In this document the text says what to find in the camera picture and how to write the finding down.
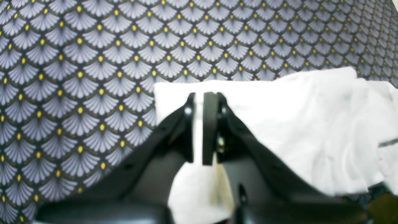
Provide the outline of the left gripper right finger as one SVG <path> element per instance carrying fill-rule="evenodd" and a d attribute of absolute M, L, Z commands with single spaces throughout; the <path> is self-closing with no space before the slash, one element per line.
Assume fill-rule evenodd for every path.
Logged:
<path fill-rule="evenodd" d="M 300 178 L 260 143 L 221 93 L 203 102 L 203 165 L 228 177 L 235 208 L 230 224 L 371 224 L 360 205 L 330 197 Z"/>

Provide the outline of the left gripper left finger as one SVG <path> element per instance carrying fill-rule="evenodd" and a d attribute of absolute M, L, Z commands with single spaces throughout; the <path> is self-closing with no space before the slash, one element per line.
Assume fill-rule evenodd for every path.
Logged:
<path fill-rule="evenodd" d="M 36 224 L 173 224 L 168 199 L 174 178 L 193 162 L 195 94 L 149 138 L 82 193 L 41 206 Z"/>

